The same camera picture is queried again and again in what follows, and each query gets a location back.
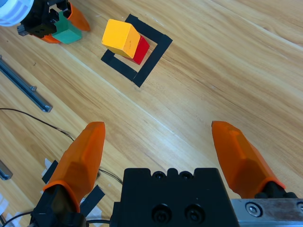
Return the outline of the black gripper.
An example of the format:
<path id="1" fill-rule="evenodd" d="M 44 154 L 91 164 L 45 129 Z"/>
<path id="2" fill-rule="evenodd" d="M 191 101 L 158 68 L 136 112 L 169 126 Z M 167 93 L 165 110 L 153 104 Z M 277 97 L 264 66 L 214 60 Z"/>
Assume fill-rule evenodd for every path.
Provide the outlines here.
<path id="1" fill-rule="evenodd" d="M 28 15 L 17 27 L 20 36 L 34 35 L 49 44 L 60 44 L 51 34 L 57 32 L 55 23 L 59 21 L 59 13 L 52 9 L 56 5 L 65 17 L 79 30 L 90 31 L 90 25 L 82 12 L 68 0 L 35 0 Z"/>

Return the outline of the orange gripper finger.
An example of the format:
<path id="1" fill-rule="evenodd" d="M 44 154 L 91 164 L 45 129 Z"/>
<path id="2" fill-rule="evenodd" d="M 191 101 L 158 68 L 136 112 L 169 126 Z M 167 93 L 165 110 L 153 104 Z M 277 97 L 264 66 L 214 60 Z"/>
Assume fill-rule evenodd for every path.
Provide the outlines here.
<path id="1" fill-rule="evenodd" d="M 228 122 L 213 121 L 218 161 L 230 189 L 243 199 L 296 198 L 286 192 L 260 152 Z"/>
<path id="2" fill-rule="evenodd" d="M 87 227 L 80 202 L 97 179 L 105 143 L 104 122 L 91 122 L 61 157 L 31 213 L 32 227 Z"/>

